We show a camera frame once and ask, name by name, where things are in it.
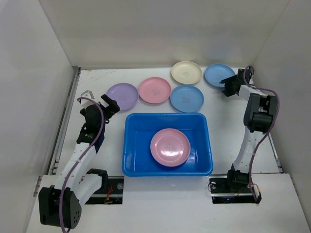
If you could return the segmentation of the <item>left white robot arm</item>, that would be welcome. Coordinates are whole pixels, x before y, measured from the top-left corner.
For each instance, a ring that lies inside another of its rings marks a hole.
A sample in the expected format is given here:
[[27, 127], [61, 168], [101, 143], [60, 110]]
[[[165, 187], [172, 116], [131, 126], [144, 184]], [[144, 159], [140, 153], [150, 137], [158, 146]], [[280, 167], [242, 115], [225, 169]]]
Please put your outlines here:
[[88, 168], [104, 141], [105, 126], [120, 111], [117, 102], [106, 94], [101, 96], [103, 106], [86, 95], [78, 98], [85, 118], [72, 157], [56, 181], [43, 187], [38, 194], [40, 222], [60, 227], [64, 233], [74, 229], [80, 221], [82, 206], [96, 192], [109, 188], [107, 171]]

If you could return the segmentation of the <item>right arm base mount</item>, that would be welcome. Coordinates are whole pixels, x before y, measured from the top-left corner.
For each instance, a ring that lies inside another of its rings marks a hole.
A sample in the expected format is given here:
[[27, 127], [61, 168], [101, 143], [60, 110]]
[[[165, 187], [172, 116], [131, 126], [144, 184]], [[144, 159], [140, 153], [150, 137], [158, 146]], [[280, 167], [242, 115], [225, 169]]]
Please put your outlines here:
[[259, 189], [256, 191], [254, 186], [250, 188], [249, 184], [228, 184], [226, 176], [210, 176], [207, 188], [213, 204], [259, 204], [262, 200], [261, 192]]

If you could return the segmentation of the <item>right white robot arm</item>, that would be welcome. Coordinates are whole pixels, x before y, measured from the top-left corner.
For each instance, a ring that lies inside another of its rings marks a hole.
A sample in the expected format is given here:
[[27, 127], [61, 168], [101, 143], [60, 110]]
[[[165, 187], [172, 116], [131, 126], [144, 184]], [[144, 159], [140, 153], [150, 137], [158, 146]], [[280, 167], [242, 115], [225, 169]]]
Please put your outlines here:
[[247, 101], [243, 116], [243, 142], [238, 157], [227, 173], [225, 186], [232, 192], [249, 188], [254, 194], [251, 178], [253, 161], [259, 146], [275, 125], [279, 113], [279, 97], [275, 91], [251, 84], [253, 74], [253, 67], [247, 66], [239, 69], [237, 75], [221, 80], [220, 83], [225, 85], [222, 92], [226, 97], [236, 94]]

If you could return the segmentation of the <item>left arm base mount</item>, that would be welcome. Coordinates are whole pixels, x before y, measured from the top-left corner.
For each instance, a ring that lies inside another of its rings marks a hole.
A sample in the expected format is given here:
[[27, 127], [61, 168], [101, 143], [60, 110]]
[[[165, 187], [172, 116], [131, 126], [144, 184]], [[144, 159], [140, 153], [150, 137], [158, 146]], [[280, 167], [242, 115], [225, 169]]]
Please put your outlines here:
[[123, 201], [123, 176], [108, 177], [106, 188], [97, 190], [86, 202], [86, 205], [116, 205]]

